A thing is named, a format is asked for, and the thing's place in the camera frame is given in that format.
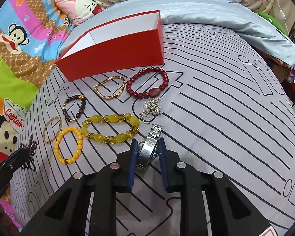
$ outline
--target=pink stripe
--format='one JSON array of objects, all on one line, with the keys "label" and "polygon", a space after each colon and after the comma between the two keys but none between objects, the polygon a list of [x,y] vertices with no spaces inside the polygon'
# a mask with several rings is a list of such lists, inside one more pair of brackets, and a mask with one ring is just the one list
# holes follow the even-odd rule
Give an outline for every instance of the pink stripe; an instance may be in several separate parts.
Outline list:
[{"label": "pink stripe", "polygon": [[9,0],[9,1],[18,18],[22,21],[25,28],[29,31],[30,35],[34,37],[36,40],[42,41],[42,40],[48,39],[47,43],[50,44],[51,42],[57,41],[66,36],[64,30],[58,33],[54,33],[53,35],[50,35],[53,29],[52,28],[44,29],[42,27],[41,22],[35,16],[35,14],[31,11],[26,0],[23,0],[24,2],[21,5],[20,5],[21,0]]}]

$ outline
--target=wristwatch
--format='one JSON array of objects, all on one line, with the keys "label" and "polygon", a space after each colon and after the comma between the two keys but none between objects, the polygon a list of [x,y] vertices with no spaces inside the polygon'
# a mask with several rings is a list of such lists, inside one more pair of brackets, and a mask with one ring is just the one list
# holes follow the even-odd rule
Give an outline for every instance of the wristwatch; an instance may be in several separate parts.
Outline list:
[{"label": "wristwatch", "polygon": [[162,126],[153,124],[148,136],[144,137],[139,144],[139,152],[136,161],[136,169],[143,172],[158,155],[158,141],[161,135]]}]

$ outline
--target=monkey ear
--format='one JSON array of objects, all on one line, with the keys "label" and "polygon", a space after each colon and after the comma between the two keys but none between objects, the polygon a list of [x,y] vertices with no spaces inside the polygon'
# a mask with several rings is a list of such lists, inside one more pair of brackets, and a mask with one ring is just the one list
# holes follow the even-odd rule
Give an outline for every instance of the monkey ear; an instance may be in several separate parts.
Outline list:
[{"label": "monkey ear", "polygon": [[13,23],[9,26],[9,34],[12,32],[12,30],[16,27],[16,24]]},{"label": "monkey ear", "polygon": [[22,43],[23,45],[29,44],[30,40],[29,39],[25,39],[24,42]]}]

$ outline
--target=red bead bracelet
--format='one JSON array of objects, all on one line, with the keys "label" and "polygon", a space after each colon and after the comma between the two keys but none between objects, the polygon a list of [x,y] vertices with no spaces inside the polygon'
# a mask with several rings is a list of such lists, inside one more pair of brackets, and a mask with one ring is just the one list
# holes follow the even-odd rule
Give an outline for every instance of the red bead bracelet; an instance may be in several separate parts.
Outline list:
[{"label": "red bead bracelet", "polygon": [[[162,75],[163,77],[163,84],[159,86],[159,88],[153,88],[150,89],[148,92],[144,92],[144,93],[137,93],[134,92],[131,89],[131,85],[134,83],[134,81],[136,79],[138,79],[139,77],[141,77],[142,75],[148,74],[150,72],[158,72]],[[134,98],[138,98],[138,99],[142,99],[142,98],[154,98],[157,97],[159,94],[161,94],[161,91],[163,91],[169,83],[169,79],[167,76],[167,73],[164,71],[164,69],[159,68],[159,67],[151,67],[151,68],[147,68],[145,70],[142,70],[140,72],[138,72],[137,74],[135,74],[133,77],[130,78],[129,81],[127,81],[127,85],[126,85],[126,90],[129,93],[130,96],[133,96]]]}]

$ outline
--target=yellow crystal bracelet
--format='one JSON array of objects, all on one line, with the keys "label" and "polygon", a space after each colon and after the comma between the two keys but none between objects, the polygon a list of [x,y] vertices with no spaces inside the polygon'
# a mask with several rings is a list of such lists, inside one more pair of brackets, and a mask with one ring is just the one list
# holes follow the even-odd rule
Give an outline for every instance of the yellow crystal bracelet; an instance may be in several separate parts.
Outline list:
[{"label": "yellow crystal bracelet", "polygon": [[[64,159],[61,154],[59,153],[59,144],[61,142],[62,137],[67,134],[68,132],[73,131],[74,133],[77,134],[77,150],[73,154],[73,157],[69,159]],[[67,127],[63,131],[60,132],[60,134],[57,136],[56,143],[54,146],[54,153],[55,156],[57,157],[58,161],[62,164],[72,164],[78,159],[78,157],[82,154],[81,149],[83,148],[83,136],[81,135],[80,131],[76,127]]]},{"label": "yellow crystal bracelet", "polygon": [[[124,134],[118,134],[116,136],[104,136],[102,134],[94,134],[89,133],[87,130],[87,127],[92,122],[123,122],[123,121],[129,121],[132,125],[132,127]],[[132,116],[130,113],[126,114],[112,114],[112,115],[93,115],[92,117],[87,117],[85,121],[82,122],[83,127],[81,128],[81,134],[84,135],[87,139],[95,140],[100,143],[123,143],[127,139],[132,139],[136,133],[139,132],[139,125],[140,121],[137,117]]]}]

